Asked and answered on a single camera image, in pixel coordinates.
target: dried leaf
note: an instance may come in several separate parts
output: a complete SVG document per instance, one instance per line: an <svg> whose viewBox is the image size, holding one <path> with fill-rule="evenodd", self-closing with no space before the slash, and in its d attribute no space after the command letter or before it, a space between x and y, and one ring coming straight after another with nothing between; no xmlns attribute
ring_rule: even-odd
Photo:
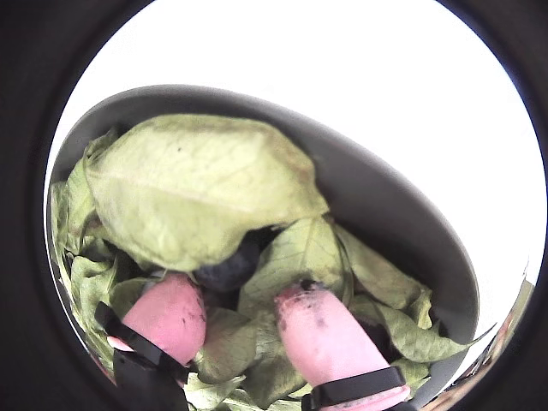
<svg viewBox="0 0 548 411"><path fill-rule="evenodd" d="M397 310L408 308L430 290L402 273L340 225L335 228L358 281L369 294Z"/></svg>
<svg viewBox="0 0 548 411"><path fill-rule="evenodd" d="M217 385L205 384L200 381L194 372L188 374L188 383L185 384L185 395L188 402L199 411L215 409L236 388L245 377L236 377Z"/></svg>
<svg viewBox="0 0 548 411"><path fill-rule="evenodd" d="M431 290L423 289L419 298L417 298L407 310L409 316L423 330L428 330L432 327L432 319L430 318L430 309L432 308L432 303L430 302L431 298Z"/></svg>
<svg viewBox="0 0 548 411"><path fill-rule="evenodd" d="M423 364L420 362L413 362L405 358L396 360L390 364L391 366L397 366L402 371L405 383L411 388L410 398L414 397L416 391L425 384L430 375L430 364Z"/></svg>
<svg viewBox="0 0 548 411"><path fill-rule="evenodd" d="M298 389L295 392L292 392L288 396L290 398L295 398L295 399L300 400L306 394L310 394L312 392L312 388L313 387L310 384L305 384L302 388Z"/></svg>
<svg viewBox="0 0 548 411"><path fill-rule="evenodd" d="M235 390L225 400L232 411L262 411L244 390ZM301 403L298 401L278 400L268 407L269 411L301 411Z"/></svg>
<svg viewBox="0 0 548 411"><path fill-rule="evenodd" d="M65 255L67 240L67 185L65 182L56 182L50 187L51 192L51 242L53 243L54 261L59 267L61 281L71 303L74 303L70 287L70 266Z"/></svg>
<svg viewBox="0 0 548 411"><path fill-rule="evenodd" d="M246 370L242 387L260 408L300 389L306 381L289 361L277 332L274 314L262 312L258 325L257 362Z"/></svg>
<svg viewBox="0 0 548 411"><path fill-rule="evenodd" d="M357 295L354 298L350 312L357 318L365 317L383 324L394 347L405 358L414 362L444 360L478 341L463 345L449 338L440 337L432 330L421 329L405 313L373 301L365 295Z"/></svg>
<svg viewBox="0 0 548 411"><path fill-rule="evenodd" d="M257 272L241 289L238 311L249 317L260 310L273 311L274 297L302 278L322 282L339 298L348 294L345 285L351 286L337 238L321 217L297 221L266 248Z"/></svg>
<svg viewBox="0 0 548 411"><path fill-rule="evenodd" d="M432 377L426 377L412 384L409 384L409 388L411 389L411 392L409 393L409 399L412 399L419 390L419 388L426 384L428 381L430 381L430 378Z"/></svg>
<svg viewBox="0 0 548 411"><path fill-rule="evenodd" d="M254 120L155 117L89 157L85 172L113 243L178 271L227 259L250 229L328 210L312 161Z"/></svg>
<svg viewBox="0 0 548 411"><path fill-rule="evenodd" d="M196 355L200 379L220 384L241 375L255 358L257 328L247 317L224 308L207 312L205 344Z"/></svg>
<svg viewBox="0 0 548 411"><path fill-rule="evenodd" d="M159 279L154 277L137 277L122 281L109 291L104 302L114 310L119 319L123 319L141 297L143 288L149 283L158 281Z"/></svg>

